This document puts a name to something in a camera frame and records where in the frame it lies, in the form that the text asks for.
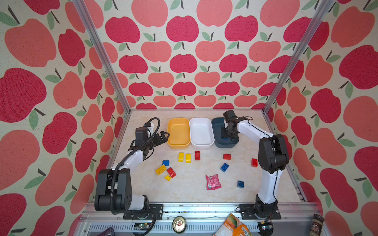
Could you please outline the yellow plastic bin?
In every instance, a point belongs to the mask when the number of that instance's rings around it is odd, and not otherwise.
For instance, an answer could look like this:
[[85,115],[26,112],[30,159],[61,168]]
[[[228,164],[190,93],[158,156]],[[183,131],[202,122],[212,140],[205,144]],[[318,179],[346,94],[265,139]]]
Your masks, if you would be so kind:
[[190,122],[186,118],[173,118],[168,122],[168,145],[172,149],[186,149],[191,144]]

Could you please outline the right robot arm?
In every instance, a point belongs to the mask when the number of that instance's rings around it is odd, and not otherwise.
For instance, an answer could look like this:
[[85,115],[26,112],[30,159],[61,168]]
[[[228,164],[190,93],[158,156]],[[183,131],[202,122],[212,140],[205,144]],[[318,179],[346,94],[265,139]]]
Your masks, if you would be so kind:
[[254,214],[264,219],[278,210],[277,190],[281,175],[289,163],[285,139],[254,125],[250,117],[237,117],[234,111],[223,114],[224,127],[221,137],[238,141],[238,134],[244,134],[258,144],[258,164],[263,169],[260,191],[256,196]]

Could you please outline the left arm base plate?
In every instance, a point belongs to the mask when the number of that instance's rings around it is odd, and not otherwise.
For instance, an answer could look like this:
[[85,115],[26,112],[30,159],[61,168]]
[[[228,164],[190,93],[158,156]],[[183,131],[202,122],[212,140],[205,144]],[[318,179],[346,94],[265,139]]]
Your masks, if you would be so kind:
[[163,204],[149,204],[148,209],[131,210],[124,213],[125,220],[161,220],[163,214]]

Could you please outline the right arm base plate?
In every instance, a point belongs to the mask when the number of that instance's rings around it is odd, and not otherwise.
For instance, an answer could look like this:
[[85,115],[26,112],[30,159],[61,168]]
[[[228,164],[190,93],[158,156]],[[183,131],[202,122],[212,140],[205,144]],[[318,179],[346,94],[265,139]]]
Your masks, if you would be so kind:
[[280,220],[281,214],[275,204],[255,206],[255,204],[240,204],[237,212],[243,220]]

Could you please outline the red small lego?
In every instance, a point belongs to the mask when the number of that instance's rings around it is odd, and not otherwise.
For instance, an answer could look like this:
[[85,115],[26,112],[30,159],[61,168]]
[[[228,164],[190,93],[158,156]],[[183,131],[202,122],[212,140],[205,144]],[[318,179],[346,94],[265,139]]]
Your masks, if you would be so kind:
[[228,154],[228,153],[224,154],[223,159],[224,160],[231,160],[231,154]]

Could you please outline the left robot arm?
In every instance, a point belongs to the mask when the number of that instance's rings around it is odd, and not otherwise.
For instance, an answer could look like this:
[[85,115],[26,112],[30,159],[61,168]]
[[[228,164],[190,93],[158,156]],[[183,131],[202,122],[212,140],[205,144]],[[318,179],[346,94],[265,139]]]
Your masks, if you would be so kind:
[[149,200],[145,195],[132,192],[131,173],[145,161],[150,150],[168,141],[165,131],[150,134],[147,128],[139,128],[127,155],[110,169],[101,170],[97,178],[94,208],[113,214],[140,211],[147,214]]

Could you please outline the white plastic bin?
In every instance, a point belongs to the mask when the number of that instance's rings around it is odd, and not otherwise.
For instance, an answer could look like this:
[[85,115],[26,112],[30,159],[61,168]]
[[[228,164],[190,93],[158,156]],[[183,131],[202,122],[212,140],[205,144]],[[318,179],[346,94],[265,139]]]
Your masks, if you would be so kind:
[[211,121],[204,117],[190,119],[190,136],[194,148],[210,148],[215,142]]

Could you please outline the yellow rounded lego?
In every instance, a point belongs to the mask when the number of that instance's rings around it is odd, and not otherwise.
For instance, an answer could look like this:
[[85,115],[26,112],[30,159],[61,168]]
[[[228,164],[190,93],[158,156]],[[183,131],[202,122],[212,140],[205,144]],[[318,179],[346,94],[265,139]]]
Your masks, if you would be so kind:
[[178,161],[183,162],[184,161],[185,154],[183,152],[180,152],[178,155]]
[[186,163],[191,163],[192,156],[191,156],[190,153],[186,153],[186,155],[185,155],[185,161],[186,161]]

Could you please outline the dark teal plastic bin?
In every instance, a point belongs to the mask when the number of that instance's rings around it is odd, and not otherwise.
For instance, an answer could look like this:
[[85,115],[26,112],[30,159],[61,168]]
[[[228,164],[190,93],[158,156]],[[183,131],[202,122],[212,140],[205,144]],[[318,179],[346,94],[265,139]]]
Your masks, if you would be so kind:
[[215,138],[215,145],[218,148],[233,148],[238,144],[238,141],[232,141],[229,138],[221,137],[221,129],[225,128],[224,118],[214,118],[212,119],[212,129]]

